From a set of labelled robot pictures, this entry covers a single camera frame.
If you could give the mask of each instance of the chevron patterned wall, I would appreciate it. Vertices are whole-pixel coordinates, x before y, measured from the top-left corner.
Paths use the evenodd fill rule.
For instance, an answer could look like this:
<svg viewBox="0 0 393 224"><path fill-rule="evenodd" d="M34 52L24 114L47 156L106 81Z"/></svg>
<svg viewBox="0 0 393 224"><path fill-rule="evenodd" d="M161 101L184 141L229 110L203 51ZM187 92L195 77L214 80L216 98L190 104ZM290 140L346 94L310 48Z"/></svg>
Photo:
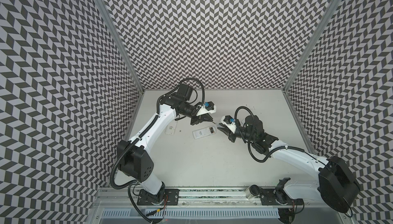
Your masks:
<svg viewBox="0 0 393 224"><path fill-rule="evenodd" d="M393 223L393 0L342 0L290 97L321 155L363 184L360 223Z"/></svg>
<svg viewBox="0 0 393 224"><path fill-rule="evenodd" d="M136 87L91 0L0 12L0 223L82 223Z"/></svg>
<svg viewBox="0 0 393 224"><path fill-rule="evenodd" d="M330 0L104 0L146 89L284 86Z"/></svg>

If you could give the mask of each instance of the white remote control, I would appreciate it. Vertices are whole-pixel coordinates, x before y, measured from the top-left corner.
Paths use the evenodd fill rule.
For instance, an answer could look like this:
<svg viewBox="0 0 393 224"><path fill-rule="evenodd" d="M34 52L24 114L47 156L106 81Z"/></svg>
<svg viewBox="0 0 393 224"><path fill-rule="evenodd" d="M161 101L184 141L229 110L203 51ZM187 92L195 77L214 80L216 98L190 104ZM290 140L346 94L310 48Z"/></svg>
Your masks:
<svg viewBox="0 0 393 224"><path fill-rule="evenodd" d="M173 135L174 131L176 130L176 124L177 124L177 121L175 121L175 120L171 121L168 124L167 129L165 130L165 133L169 134L169 135Z"/></svg>
<svg viewBox="0 0 393 224"><path fill-rule="evenodd" d="M217 131L216 127L209 126L207 128L202 128L202 129L193 131L193 136L194 136L194 139L199 139L202 137L206 137L206 136L215 134L216 131Z"/></svg>

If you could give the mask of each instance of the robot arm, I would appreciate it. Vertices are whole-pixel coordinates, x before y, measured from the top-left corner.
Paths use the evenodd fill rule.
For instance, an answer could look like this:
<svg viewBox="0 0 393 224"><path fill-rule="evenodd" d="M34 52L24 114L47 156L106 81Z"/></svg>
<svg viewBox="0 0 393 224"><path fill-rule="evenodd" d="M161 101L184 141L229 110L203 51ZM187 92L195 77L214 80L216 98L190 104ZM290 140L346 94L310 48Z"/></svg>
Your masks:
<svg viewBox="0 0 393 224"><path fill-rule="evenodd" d="M178 114L190 117L191 125L195 125L204 121L212 122L213 119L209 114L217 110L213 102L199 102L195 106L188 103L192 91L193 88L189 85L180 83L177 92L160 97L159 113L153 114L138 133L128 141L122 140L117 146L118 158L121 158L121 154L127 147L133 147L120 159L117 168L129 176L130 181L136 179L145 191L152 195L152 202L161 201L165 187L164 183L152 172L154 163L149 156L158 137Z"/></svg>
<svg viewBox="0 0 393 224"><path fill-rule="evenodd" d="M276 158L313 177L312 181L282 179L275 189L276 200L281 204L299 198L317 200L345 213L362 190L343 159L336 156L328 159L309 154L301 148L291 147L277 137L265 133L262 121L255 115L246 117L243 126L237 119L224 116L218 129L224 132L231 142L242 138L258 153L265 155L263 160L255 158L248 145L249 152L256 161L263 163L270 157Z"/></svg>

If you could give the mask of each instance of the red wire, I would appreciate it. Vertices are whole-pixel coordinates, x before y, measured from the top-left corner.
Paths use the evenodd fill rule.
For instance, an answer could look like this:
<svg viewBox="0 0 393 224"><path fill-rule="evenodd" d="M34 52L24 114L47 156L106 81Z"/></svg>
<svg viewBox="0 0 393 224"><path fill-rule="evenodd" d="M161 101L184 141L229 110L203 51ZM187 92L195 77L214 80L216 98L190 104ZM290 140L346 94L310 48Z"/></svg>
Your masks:
<svg viewBox="0 0 393 224"><path fill-rule="evenodd" d="M162 216L164 217L164 214L165 214L165 212L164 212L164 210L165 210L165 206L167 205L167 201L168 201L168 195L167 195L167 199L165 200L165 203L164 203L164 208L162 209Z"/></svg>

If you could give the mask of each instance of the black bracket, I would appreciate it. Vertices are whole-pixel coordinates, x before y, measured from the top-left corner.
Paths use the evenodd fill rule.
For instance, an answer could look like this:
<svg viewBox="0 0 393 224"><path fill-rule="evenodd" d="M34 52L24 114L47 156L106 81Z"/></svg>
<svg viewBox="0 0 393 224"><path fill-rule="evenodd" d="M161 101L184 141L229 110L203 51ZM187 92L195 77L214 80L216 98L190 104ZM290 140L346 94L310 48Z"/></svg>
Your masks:
<svg viewBox="0 0 393 224"><path fill-rule="evenodd" d="M274 188L259 188L259 198L262 205L277 205Z"/></svg>
<svg viewBox="0 0 393 224"><path fill-rule="evenodd" d="M177 205L179 202L179 189L165 189L164 191L164 200L160 203L153 203L149 201L150 193L146 192L144 189L139 191L137 205L146 205L146 206L157 206L164 205L165 200L167 199L167 205Z"/></svg>
<svg viewBox="0 0 393 224"><path fill-rule="evenodd" d="M274 188L259 188L259 198L262 205L278 205L276 201L276 193ZM298 206L303 205L303 199L290 199L285 206L292 206L293 203Z"/></svg>

